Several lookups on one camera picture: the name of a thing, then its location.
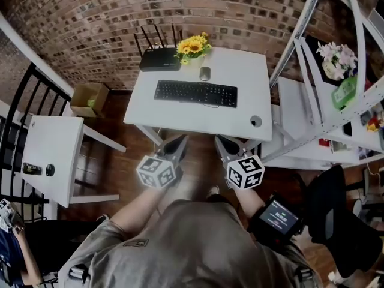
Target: white cube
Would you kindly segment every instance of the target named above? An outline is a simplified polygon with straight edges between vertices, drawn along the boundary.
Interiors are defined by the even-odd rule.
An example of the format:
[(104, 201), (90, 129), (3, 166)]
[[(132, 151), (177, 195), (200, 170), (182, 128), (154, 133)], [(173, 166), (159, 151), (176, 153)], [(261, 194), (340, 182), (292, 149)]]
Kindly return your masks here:
[(136, 172), (141, 182), (149, 187), (163, 188), (176, 179), (171, 161), (150, 156), (144, 156)]
[(248, 189), (261, 184), (264, 171), (262, 162), (254, 155), (228, 163), (226, 177), (232, 185)]

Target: flower arrangement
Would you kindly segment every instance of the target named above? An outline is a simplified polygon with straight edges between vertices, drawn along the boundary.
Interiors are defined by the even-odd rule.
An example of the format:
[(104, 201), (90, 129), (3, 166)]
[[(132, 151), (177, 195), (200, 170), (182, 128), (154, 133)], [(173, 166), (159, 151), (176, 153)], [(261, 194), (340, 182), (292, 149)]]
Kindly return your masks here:
[(208, 34), (203, 32), (200, 35), (192, 36), (182, 40), (178, 44), (178, 52), (175, 56), (181, 59), (181, 63), (186, 65), (190, 59), (206, 56), (212, 46), (208, 44)]
[(319, 48), (316, 52), (319, 52), (324, 59), (322, 66), (327, 77), (334, 80), (344, 79), (347, 71), (349, 71), (348, 76), (352, 75), (356, 68), (355, 61), (358, 60), (352, 49), (347, 45), (337, 46), (333, 42), (324, 46), (320, 43), (318, 45)]

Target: white table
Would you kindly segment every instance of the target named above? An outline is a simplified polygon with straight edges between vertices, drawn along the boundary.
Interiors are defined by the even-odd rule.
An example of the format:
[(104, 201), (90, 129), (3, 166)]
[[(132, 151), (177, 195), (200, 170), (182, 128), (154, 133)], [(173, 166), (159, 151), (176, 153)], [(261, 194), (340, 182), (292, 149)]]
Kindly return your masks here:
[[(118, 195), (75, 194), (75, 172), (84, 135), (121, 152), (126, 148), (83, 124), (83, 118), (33, 116), (26, 137), (23, 161), (42, 167), (42, 175), (22, 172), (22, 178), (46, 198), (64, 207), (71, 203), (118, 200)], [(46, 167), (53, 164), (55, 174), (46, 176)]]
[[(237, 108), (154, 100), (158, 80), (201, 81), (199, 68), (182, 65), (179, 71), (141, 71), (124, 122), (136, 125), (158, 145), (162, 139), (151, 127), (270, 141), (271, 96), (265, 56), (234, 49), (213, 48), (202, 66), (211, 68), (209, 83), (237, 86)], [(261, 126), (252, 125), (252, 116), (260, 117)]]

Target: shelving unit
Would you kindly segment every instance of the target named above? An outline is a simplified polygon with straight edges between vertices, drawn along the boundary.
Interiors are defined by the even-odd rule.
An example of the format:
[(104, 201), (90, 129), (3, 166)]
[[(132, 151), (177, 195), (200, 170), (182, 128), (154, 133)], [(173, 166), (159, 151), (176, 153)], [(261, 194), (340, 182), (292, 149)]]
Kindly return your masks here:
[[(270, 79), (271, 88), (276, 83), (278, 85), (280, 106), (272, 106), (272, 140), (262, 143), (261, 156), (265, 166), (326, 170), (336, 163), (354, 166), (384, 158), (379, 133), (367, 131), (360, 122), (360, 115), (384, 98), (384, 77), (364, 92), (366, 61), (363, 25), (383, 53), (384, 39), (361, 13), (357, 0), (340, 0), (352, 9), (355, 19), (358, 83), (355, 99), (342, 111), (337, 110), (331, 98), (337, 87), (324, 82), (313, 52), (307, 40), (302, 37), (317, 1), (306, 1), (291, 39)], [(279, 77), (294, 51), (298, 55), (304, 83)], [(310, 82), (309, 72), (314, 86)], [(343, 125), (348, 122), (352, 125), (352, 136), (343, 133)], [(332, 152), (331, 147), (319, 145), (319, 139), (341, 142), (349, 148)], [(359, 147), (380, 154), (360, 160)]]

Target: t-shirt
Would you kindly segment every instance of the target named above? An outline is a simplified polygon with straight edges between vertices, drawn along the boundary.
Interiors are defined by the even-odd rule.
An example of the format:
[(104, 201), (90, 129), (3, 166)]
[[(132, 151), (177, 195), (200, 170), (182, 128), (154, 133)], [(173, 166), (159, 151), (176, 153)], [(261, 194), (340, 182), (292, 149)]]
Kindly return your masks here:
[[(85, 284), (69, 276), (81, 264)], [(178, 200), (133, 239), (105, 221), (62, 267), (59, 286), (296, 287), (298, 266), (307, 266), (298, 250), (282, 255), (254, 242), (229, 204)], [(312, 287), (320, 286), (314, 274)]]
[[(0, 229), (0, 255), (2, 255), (6, 263), (11, 265), (10, 271), (13, 283), (22, 284), (20, 270), (25, 269), (22, 250), (13, 233), (7, 233), (2, 229)], [(0, 271), (0, 279), (4, 279), (2, 271)]]

